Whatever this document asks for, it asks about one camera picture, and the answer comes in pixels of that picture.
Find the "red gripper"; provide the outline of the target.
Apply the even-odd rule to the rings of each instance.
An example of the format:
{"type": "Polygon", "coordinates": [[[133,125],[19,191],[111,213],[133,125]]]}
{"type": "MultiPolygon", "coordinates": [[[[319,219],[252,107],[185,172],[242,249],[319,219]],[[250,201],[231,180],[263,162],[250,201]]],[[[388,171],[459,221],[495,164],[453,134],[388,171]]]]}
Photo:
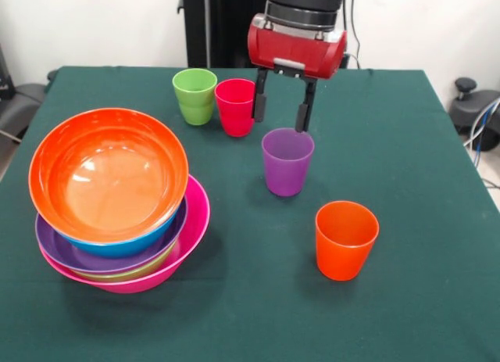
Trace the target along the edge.
{"type": "Polygon", "coordinates": [[[284,26],[255,15],[248,29],[248,55],[258,68],[252,118],[262,122],[266,110],[266,78],[269,70],[278,67],[292,69],[305,77],[305,97],[298,107],[295,130],[309,129],[317,79],[330,78],[340,67],[347,46],[347,32],[340,29],[327,31],[299,29],[284,26]]]}

